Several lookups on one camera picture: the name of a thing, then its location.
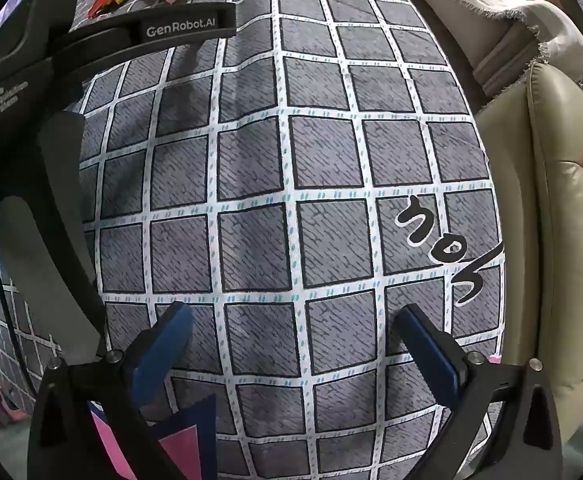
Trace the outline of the beige fringed blanket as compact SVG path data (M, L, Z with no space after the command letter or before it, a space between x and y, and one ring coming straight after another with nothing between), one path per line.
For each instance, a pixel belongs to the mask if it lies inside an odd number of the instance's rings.
M496 96L533 61L583 82L583 33L546 0L424 0L467 58L474 81Z

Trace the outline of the beige leather sofa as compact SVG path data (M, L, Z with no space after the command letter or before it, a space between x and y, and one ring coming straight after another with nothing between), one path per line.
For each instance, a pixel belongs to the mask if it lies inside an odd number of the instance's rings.
M467 62L505 246L503 359L540 359L563 434L583 421L583 82L533 61L486 96Z

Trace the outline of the grey grid patterned cloth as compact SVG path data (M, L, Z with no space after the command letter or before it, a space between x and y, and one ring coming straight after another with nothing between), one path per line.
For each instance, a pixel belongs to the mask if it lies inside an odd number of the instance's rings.
M419 0L229 2L237 32L84 84L81 227L117 347L172 300L188 348L144 410L214 398L224 479L403 479L442 430L391 323L494 354L489 171Z

